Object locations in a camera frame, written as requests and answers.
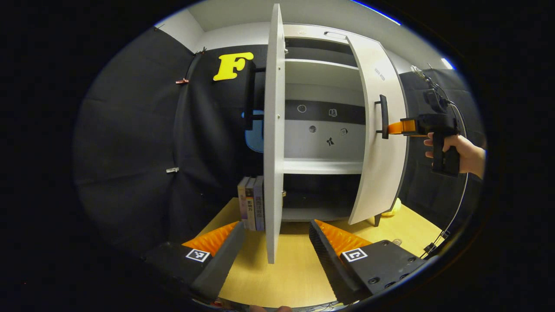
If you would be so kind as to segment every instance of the wooden tabletop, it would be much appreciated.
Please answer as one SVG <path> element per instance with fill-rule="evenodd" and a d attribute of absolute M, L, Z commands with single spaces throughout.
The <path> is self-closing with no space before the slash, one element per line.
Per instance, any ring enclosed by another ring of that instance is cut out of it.
<path fill-rule="evenodd" d="M 198 234 L 240 220 L 239 200 L 228 204 Z M 329 224 L 372 243 L 401 239 L 401 247 L 420 256 L 435 241 L 441 229 L 407 206 L 391 217 L 374 218 L 348 225 L 347 220 Z M 219 297 L 242 304 L 277 308 L 312 306 L 337 300 L 309 239 L 309 223 L 281 223 L 275 264 L 268 264 L 264 232 L 245 230 L 243 248 L 235 258 Z"/>

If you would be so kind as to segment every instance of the book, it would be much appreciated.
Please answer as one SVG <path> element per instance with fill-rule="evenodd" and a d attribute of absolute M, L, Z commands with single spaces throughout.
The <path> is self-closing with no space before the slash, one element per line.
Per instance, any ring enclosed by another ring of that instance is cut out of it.
<path fill-rule="evenodd" d="M 264 230 L 264 176 L 259 175 L 254 181 L 254 218 L 256 230 Z"/>
<path fill-rule="evenodd" d="M 247 225 L 247 212 L 246 212 L 246 196 L 245 196 L 245 186 L 249 182 L 249 177 L 244 177 L 241 182 L 237 185 L 237 195 L 239 196 L 239 210 L 241 212 L 241 221 L 243 221 L 243 225 L 245 229 L 248 228 Z"/>
<path fill-rule="evenodd" d="M 250 178 L 249 182 L 245 186 L 245 198 L 246 198 L 246 213 L 247 222 L 249 223 L 248 229 L 251 231 L 256 231 L 256 220 L 254 217 L 254 182 L 255 178 Z"/>

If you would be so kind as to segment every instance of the cabinet door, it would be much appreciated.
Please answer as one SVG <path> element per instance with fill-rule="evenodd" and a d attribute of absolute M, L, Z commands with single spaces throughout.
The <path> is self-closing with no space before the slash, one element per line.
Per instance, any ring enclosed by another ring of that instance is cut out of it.
<path fill-rule="evenodd" d="M 285 37 L 279 4 L 274 4 L 268 39 L 264 95 L 264 212 L 268 263 L 278 250 L 283 203 L 285 132 Z"/>
<path fill-rule="evenodd" d="M 387 124 L 406 118 L 405 97 L 401 82 L 385 50 L 377 41 L 347 36 L 362 79 L 366 106 L 366 144 L 364 162 L 349 224 L 357 223 L 391 208 L 401 183 L 407 137 L 389 135 L 382 139 L 380 94 L 387 98 Z"/>

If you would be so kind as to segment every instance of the hand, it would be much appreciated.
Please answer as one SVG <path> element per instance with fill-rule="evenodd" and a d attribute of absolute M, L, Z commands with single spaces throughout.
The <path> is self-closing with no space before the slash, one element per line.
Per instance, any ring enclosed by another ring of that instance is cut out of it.
<path fill-rule="evenodd" d="M 266 309 L 262 308 L 261 306 L 251 305 L 249 306 L 250 312 L 267 312 Z M 276 312 L 293 312 L 292 308 L 282 305 L 280 306 Z"/>
<path fill-rule="evenodd" d="M 433 132 L 428 133 L 428 137 L 433 139 Z M 433 146 L 432 140 L 424 140 L 424 145 Z M 460 155 L 460 173 L 473 173 L 483 179 L 486 168 L 486 151 L 475 146 L 467 138 L 457 134 L 443 140 L 443 152 L 449 150 L 451 146 L 457 149 Z M 426 152 L 426 157 L 433 158 L 431 151 Z"/>

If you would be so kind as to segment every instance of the cabinet leg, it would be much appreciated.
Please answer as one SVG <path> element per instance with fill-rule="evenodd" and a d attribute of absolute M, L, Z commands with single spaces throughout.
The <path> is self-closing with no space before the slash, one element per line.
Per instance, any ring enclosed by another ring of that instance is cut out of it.
<path fill-rule="evenodd" d="M 380 214 L 376 214 L 374 216 L 374 226 L 377 227 L 378 225 L 380 225 L 380 219 L 381 219 L 381 213 Z"/>

